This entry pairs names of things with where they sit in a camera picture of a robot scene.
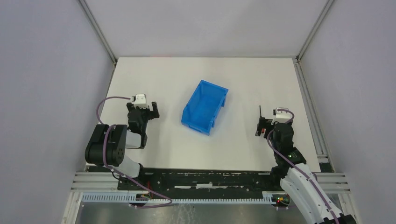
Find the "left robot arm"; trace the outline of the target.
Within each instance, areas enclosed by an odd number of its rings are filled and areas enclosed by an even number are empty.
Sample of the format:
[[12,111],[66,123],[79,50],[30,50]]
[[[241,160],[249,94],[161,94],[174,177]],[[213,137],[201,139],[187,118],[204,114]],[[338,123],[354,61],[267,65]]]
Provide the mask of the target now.
[[121,175],[136,178],[142,165],[126,156],[127,149],[144,149],[147,143],[147,125],[160,117],[157,102],[151,106],[127,103],[127,124],[110,128],[107,124],[96,125],[85,150],[87,163],[109,168]]

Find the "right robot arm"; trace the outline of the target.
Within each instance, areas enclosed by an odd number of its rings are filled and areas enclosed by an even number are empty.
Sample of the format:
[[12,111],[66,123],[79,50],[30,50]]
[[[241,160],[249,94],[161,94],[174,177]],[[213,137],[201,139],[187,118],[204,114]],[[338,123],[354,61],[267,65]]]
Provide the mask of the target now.
[[274,151],[277,163],[271,169],[271,180],[291,197],[309,224],[354,224],[352,215],[345,215],[320,187],[306,159],[294,146],[292,123],[273,122],[260,117],[256,136],[263,136]]

